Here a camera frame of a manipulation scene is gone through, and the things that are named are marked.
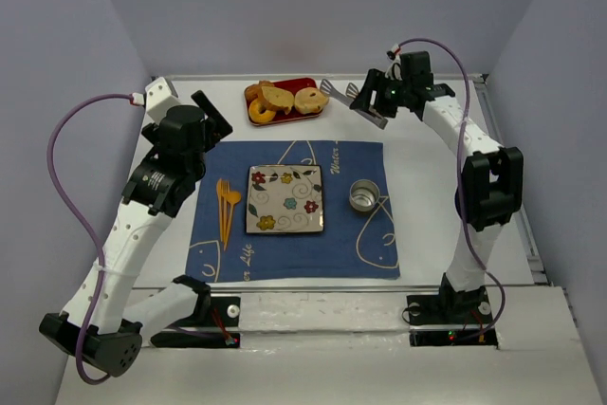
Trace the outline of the pale speckled bagel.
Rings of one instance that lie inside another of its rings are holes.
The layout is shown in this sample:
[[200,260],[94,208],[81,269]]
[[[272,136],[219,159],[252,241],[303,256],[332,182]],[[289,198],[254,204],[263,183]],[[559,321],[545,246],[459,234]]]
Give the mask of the pale speckled bagel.
[[302,115],[318,114],[328,102],[329,97],[315,87],[303,88],[294,97],[294,107]]

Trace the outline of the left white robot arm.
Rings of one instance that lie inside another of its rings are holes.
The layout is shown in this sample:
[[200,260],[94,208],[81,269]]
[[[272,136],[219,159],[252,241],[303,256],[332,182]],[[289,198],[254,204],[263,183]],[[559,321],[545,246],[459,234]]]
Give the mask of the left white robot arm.
[[204,176],[205,153],[231,131],[206,99],[173,106],[142,129],[152,148],[122,192],[113,228],[105,241],[93,240],[97,258],[74,296],[39,326],[74,357],[85,383],[123,375],[153,335],[210,312],[210,287],[187,275],[140,304],[127,301],[151,250]]

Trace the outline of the metal tongs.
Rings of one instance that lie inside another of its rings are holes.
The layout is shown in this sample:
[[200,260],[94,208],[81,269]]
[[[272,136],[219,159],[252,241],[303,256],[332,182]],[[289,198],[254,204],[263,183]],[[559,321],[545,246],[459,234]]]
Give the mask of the metal tongs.
[[330,81],[322,79],[320,90],[328,98],[341,102],[380,130],[384,130],[387,126],[388,120],[372,106],[369,97],[364,98],[360,95],[359,88],[354,83],[347,84],[345,92],[342,93]]

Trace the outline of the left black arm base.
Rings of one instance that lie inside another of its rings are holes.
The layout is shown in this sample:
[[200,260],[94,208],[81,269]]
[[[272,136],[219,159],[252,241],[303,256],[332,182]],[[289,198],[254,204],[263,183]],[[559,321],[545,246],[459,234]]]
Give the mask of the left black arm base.
[[238,349],[240,315],[240,297],[214,295],[208,309],[195,310],[153,335],[149,343],[155,348]]

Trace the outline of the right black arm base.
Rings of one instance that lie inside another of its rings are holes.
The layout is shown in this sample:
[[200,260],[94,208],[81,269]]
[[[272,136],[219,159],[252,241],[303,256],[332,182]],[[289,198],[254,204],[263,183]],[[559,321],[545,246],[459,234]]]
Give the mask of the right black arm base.
[[401,319],[409,325],[412,347],[490,346],[499,345],[493,328],[487,295],[462,309],[444,310],[438,295],[418,294],[407,297]]

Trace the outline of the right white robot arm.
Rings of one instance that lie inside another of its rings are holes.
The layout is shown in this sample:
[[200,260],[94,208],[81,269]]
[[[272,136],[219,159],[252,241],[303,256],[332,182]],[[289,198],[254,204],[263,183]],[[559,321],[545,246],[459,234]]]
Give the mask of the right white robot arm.
[[404,318],[414,326],[473,321],[486,329],[499,316],[488,302],[486,281],[495,277],[487,263],[503,227],[522,206],[523,153],[493,139],[470,119],[469,105],[459,104],[449,85],[435,82],[428,52],[390,56],[387,70],[372,68],[361,89],[346,89],[347,104],[378,127],[405,108],[444,141],[456,158],[461,226],[438,292],[410,296]]

